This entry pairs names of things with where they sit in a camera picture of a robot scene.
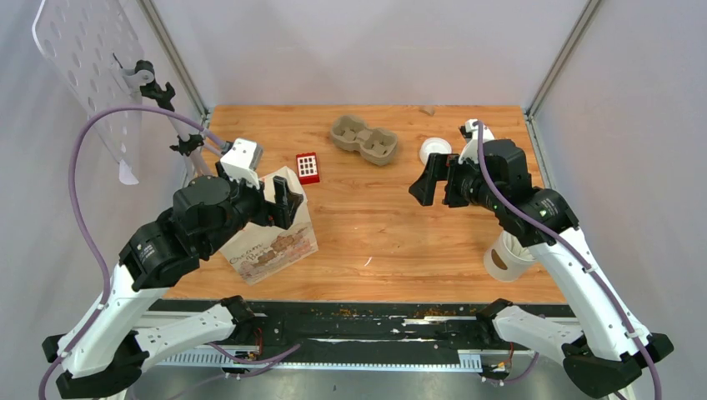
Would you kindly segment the white plastic cup lid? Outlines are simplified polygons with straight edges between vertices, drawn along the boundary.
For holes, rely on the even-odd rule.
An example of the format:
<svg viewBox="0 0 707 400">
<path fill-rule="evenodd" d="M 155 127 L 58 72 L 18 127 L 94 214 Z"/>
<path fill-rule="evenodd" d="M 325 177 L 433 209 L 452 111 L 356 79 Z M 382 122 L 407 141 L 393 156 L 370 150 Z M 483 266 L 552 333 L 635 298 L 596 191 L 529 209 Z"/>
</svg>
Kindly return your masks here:
<svg viewBox="0 0 707 400">
<path fill-rule="evenodd" d="M 451 144 L 441 137 L 429 137 L 425 139 L 419 149 L 420 162 L 425 165 L 429 155 L 433 153 L 451 154 Z"/>
</svg>

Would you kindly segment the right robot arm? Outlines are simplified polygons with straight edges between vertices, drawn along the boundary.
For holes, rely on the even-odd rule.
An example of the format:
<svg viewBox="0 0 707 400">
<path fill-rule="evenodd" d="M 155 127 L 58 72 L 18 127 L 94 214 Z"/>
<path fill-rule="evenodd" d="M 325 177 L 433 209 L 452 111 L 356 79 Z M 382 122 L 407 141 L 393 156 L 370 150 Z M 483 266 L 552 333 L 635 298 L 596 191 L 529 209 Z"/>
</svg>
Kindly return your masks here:
<svg viewBox="0 0 707 400">
<path fill-rule="evenodd" d="M 565 328 L 500 298 L 477 313 L 481 344 L 517 343 L 550 358 L 592 398 L 615 393 L 648 370 L 654 395 L 661 398 L 656 365 L 673 352 L 673 343 L 651 332 L 620 299 L 571 207 L 555 190 L 533 184 L 520 147 L 495 139 L 471 141 L 461 154 L 427 151 L 424 170 L 409 191 L 429 206 L 438 183 L 445 185 L 445 205 L 492 212 L 503 231 L 544 266 L 579 323 Z"/>
</svg>

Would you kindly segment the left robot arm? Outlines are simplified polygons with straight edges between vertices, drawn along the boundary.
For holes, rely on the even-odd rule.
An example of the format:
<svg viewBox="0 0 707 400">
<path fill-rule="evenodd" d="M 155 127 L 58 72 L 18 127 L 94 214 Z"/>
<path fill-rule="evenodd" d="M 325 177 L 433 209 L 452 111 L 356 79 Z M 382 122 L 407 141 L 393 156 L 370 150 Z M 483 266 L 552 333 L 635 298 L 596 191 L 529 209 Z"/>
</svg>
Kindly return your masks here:
<svg viewBox="0 0 707 400">
<path fill-rule="evenodd" d="M 106 398 L 174 354 L 228 338 L 248 343 L 256 324 L 240 296 L 166 326 L 138 329 L 136 323 L 247 224 L 292 226 L 304 196 L 290 190 L 284 177 L 275 177 L 273 185 L 273 201 L 265 198 L 262 183 L 249 187 L 224 177 L 197 177 L 177 190 L 173 205 L 129 239 L 108 286 L 81 322 L 43 341 L 46 359 L 63 369 L 56 380 L 60 396 Z"/>
</svg>

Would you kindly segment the red toy block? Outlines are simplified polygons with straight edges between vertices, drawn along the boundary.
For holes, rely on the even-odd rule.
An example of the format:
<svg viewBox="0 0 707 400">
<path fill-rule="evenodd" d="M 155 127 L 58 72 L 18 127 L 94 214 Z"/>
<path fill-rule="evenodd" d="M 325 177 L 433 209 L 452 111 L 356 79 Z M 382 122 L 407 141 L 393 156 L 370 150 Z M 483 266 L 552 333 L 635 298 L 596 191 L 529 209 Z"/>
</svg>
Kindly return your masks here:
<svg viewBox="0 0 707 400">
<path fill-rule="evenodd" d="M 318 158 L 315 152 L 297 154 L 295 159 L 298 180 L 302 185 L 320 182 Z"/>
</svg>

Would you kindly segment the white paper bakery bag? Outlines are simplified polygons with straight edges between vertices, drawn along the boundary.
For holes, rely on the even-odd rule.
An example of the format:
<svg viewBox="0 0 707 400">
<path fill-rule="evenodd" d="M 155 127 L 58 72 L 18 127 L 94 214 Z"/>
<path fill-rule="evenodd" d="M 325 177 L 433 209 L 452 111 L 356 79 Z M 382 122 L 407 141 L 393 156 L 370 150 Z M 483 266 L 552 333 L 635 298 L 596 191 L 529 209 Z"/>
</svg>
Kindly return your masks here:
<svg viewBox="0 0 707 400">
<path fill-rule="evenodd" d="M 317 251 L 307 197 L 303 198 L 289 229 L 250 223 L 219 249 L 234 271 L 251 286 Z"/>
</svg>

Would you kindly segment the cardboard cup carrier tray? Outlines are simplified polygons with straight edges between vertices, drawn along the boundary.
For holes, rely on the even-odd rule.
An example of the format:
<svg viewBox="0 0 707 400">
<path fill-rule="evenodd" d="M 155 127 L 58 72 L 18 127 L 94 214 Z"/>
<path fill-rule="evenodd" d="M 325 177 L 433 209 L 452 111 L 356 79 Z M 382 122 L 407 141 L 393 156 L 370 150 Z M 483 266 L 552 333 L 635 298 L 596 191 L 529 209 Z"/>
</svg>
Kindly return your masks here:
<svg viewBox="0 0 707 400">
<path fill-rule="evenodd" d="M 370 127 L 362 118 L 343 115 L 329 131 L 333 144 L 347 152 L 358 153 L 364 160 L 377 165 L 390 164 L 399 145 L 398 136 L 382 127 Z"/>
</svg>

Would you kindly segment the white straw holder cup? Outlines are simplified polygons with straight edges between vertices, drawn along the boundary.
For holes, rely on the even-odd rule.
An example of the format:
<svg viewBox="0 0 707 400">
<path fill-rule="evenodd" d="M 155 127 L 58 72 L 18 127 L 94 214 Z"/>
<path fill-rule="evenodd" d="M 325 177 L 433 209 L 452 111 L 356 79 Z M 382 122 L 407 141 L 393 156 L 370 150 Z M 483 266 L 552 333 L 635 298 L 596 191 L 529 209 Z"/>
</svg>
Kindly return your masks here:
<svg viewBox="0 0 707 400">
<path fill-rule="evenodd" d="M 519 279 L 536 263 L 530 251 L 506 231 L 500 233 L 483 257 L 486 272 L 492 278 L 507 283 Z"/>
</svg>

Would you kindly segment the tripod stand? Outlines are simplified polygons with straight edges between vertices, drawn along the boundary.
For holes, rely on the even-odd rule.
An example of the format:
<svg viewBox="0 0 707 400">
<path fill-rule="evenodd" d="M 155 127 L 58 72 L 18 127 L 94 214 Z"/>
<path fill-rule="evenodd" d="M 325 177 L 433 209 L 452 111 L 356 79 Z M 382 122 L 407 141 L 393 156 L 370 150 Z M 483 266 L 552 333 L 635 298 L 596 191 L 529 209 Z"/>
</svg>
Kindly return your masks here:
<svg viewBox="0 0 707 400">
<path fill-rule="evenodd" d="M 156 103 L 155 110 L 177 114 L 172 103 L 176 92 L 170 82 L 166 82 L 164 87 L 157 83 L 151 62 L 138 59 L 133 67 L 124 67 L 115 54 L 113 54 L 113 61 L 118 65 L 118 72 L 139 105 L 142 104 L 142 99 L 146 98 Z M 233 146 L 232 142 L 221 139 L 207 128 L 203 126 L 196 128 L 187 123 L 186 117 L 167 116 L 167 119 L 177 137 L 177 142 L 170 148 L 184 161 L 184 184 L 192 178 L 211 173 L 202 155 L 204 149 L 220 157 Z"/>
</svg>

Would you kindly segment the perforated white panel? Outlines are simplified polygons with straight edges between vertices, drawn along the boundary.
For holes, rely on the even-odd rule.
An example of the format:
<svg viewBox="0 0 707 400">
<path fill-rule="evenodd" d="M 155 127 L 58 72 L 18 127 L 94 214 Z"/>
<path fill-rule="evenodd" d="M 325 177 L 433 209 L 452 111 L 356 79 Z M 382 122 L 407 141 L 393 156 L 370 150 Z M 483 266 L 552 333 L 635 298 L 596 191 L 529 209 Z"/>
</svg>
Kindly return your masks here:
<svg viewBox="0 0 707 400">
<path fill-rule="evenodd" d="M 89 117 L 141 104 L 134 68 L 144 51 L 119 1 L 42 1 L 33 38 Z M 118 179 L 139 183 L 142 114 L 112 113 L 93 125 L 118 163 Z"/>
</svg>

